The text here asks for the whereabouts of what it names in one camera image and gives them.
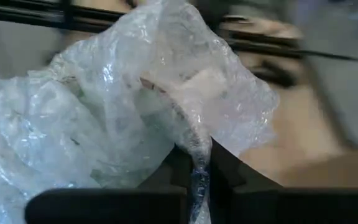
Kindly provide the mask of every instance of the clear plastic bag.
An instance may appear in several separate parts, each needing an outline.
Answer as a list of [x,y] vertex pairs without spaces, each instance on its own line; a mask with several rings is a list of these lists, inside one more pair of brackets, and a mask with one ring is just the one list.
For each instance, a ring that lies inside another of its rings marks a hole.
[[233,154],[265,141],[276,94],[184,0],[134,9],[28,77],[0,80],[0,180],[136,187],[176,142],[192,155],[192,223],[210,223],[211,137]]

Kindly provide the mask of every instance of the plastic bag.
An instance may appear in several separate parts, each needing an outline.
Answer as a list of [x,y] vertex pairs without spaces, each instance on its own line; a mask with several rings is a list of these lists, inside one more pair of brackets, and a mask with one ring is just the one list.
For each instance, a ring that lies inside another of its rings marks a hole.
[[44,70],[0,80],[0,180],[24,200],[136,187],[176,142],[195,163],[191,222],[210,223],[210,135],[234,154],[263,142],[277,102],[192,5],[150,1]]

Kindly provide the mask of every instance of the crumpled plastic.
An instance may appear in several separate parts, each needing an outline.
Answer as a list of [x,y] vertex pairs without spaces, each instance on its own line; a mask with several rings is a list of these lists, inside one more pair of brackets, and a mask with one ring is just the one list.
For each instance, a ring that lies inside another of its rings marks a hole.
[[195,163],[190,221],[211,223],[211,136],[238,156],[272,136],[277,103],[192,5],[149,1],[45,69],[0,79],[0,223],[50,188],[137,187],[173,143]]

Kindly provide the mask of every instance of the plastic wrap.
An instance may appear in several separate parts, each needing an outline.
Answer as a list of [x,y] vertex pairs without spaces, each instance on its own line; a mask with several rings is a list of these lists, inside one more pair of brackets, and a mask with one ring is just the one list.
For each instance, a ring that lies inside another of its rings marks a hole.
[[195,163],[192,223],[210,223],[210,136],[238,155],[270,136],[278,102],[183,0],[150,1],[28,75],[0,80],[0,181],[17,198],[136,187],[176,142]]

